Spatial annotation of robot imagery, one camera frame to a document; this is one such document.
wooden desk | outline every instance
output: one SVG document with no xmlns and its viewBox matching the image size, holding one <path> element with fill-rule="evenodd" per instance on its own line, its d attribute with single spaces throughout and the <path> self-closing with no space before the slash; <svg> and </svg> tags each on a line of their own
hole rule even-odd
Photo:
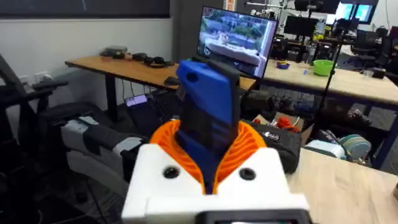
<svg viewBox="0 0 398 224">
<path fill-rule="evenodd" d="M 392 174 L 302 149 L 287 180 L 292 193 L 307 198 L 315 223 L 398 223 L 398 200 L 392 195 L 398 177 Z"/>
<path fill-rule="evenodd" d="M 287 70 L 276 68 L 277 61 L 269 60 L 264 75 L 264 84 L 267 81 L 280 82 L 315 91 L 324 91 L 328 77 L 320 77 L 313 74 L 313 66 L 304 63 L 289 62 Z M 380 80 L 369 78 L 349 70 L 336 69 L 331 79 L 329 91 L 369 101 L 396 105 L 398 104 L 398 87 L 387 77 Z"/>
<path fill-rule="evenodd" d="M 150 68 L 142 62 L 113 60 L 100 56 L 92 56 L 79 58 L 76 60 L 69 60 L 65 62 L 69 67 L 77 67 L 93 72 L 106 73 L 116 78 L 130 80 L 153 87 L 165 88 L 163 84 L 167 77 L 177 77 L 175 71 L 178 65 L 167 68 Z M 250 89 L 255 80 L 241 77 L 240 85 L 245 90 Z M 177 89 L 178 86 L 168 86 L 171 89 Z"/>
<path fill-rule="evenodd" d="M 301 91 L 314 95 L 322 95 L 326 88 L 328 77 L 313 74 L 313 67 L 304 63 L 289 62 L 287 70 L 276 68 L 276 61 L 268 61 L 263 85 Z M 377 106 L 387 110 L 398 111 L 398 87 L 387 77 L 380 80 L 365 77 L 358 72 L 336 69 L 331 79 L 328 97 L 353 103 Z M 398 116 L 396 116 L 388 137 L 384 140 L 376 158 L 372 158 L 373 167 L 380 169 L 390 148 L 398 135 Z"/>
<path fill-rule="evenodd" d="M 167 77 L 177 77 L 175 71 L 178 65 L 167 68 L 150 68 L 142 62 L 114 60 L 111 58 L 92 56 L 69 60 L 65 62 L 69 67 L 76 67 L 105 75 L 106 98 L 108 101 L 108 113 L 113 121 L 118 119 L 116 102 L 116 80 L 121 78 L 130 82 L 156 88 L 177 89 L 178 86 L 165 86 L 164 81 Z M 240 86 L 245 90 L 250 90 L 256 81 L 250 78 L 240 78 Z"/>
</svg>

monitor screen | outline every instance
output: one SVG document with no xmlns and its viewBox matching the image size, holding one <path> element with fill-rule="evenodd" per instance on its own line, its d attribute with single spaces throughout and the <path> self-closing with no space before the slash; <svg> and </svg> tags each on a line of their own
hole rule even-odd
<svg viewBox="0 0 398 224">
<path fill-rule="evenodd" d="M 197 54 L 262 78 L 276 27 L 274 20 L 205 6 Z"/>
<path fill-rule="evenodd" d="M 288 16 L 286 18 L 284 33 L 311 37 L 317 23 L 318 19 Z"/>
<path fill-rule="evenodd" d="M 372 14 L 372 8 L 375 6 L 358 5 L 358 9 L 355 14 L 355 18 L 359 19 L 360 22 L 369 22 Z"/>
</svg>

black computer equipment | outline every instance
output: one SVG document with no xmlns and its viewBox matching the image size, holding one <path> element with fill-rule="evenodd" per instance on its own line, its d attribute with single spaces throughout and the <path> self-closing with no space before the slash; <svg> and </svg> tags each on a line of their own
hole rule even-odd
<svg viewBox="0 0 398 224">
<path fill-rule="evenodd" d="M 263 78 L 276 28 L 276 20 L 204 6 L 197 54 Z"/>
<path fill-rule="evenodd" d="M 340 0 L 295 0 L 294 6 L 297 11 L 321 12 L 334 14 L 337 11 Z"/>
<path fill-rule="evenodd" d="M 335 14 L 340 0 L 311 0 L 310 5 L 315 6 L 312 12 Z"/>
<path fill-rule="evenodd" d="M 288 16 L 286 19 L 284 33 L 311 37 L 317 22 L 318 19 Z"/>
</svg>

blue object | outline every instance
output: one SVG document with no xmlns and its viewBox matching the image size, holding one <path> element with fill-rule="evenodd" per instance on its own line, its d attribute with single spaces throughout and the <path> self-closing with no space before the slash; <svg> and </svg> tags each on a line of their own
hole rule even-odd
<svg viewBox="0 0 398 224">
<path fill-rule="evenodd" d="M 185 98 L 175 138 L 201 169 L 208 194 L 218 164 L 238 135 L 239 75 L 215 61 L 183 60 L 177 69 Z"/>
</svg>

black bag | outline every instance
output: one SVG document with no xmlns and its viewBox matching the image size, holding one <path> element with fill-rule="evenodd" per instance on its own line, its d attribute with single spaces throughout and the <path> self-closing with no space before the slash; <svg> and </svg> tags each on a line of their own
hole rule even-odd
<svg viewBox="0 0 398 224">
<path fill-rule="evenodd" d="M 278 151 L 285 173 L 294 173 L 299 165 L 301 134 L 254 122 L 247 123 L 261 135 L 267 147 Z"/>
</svg>

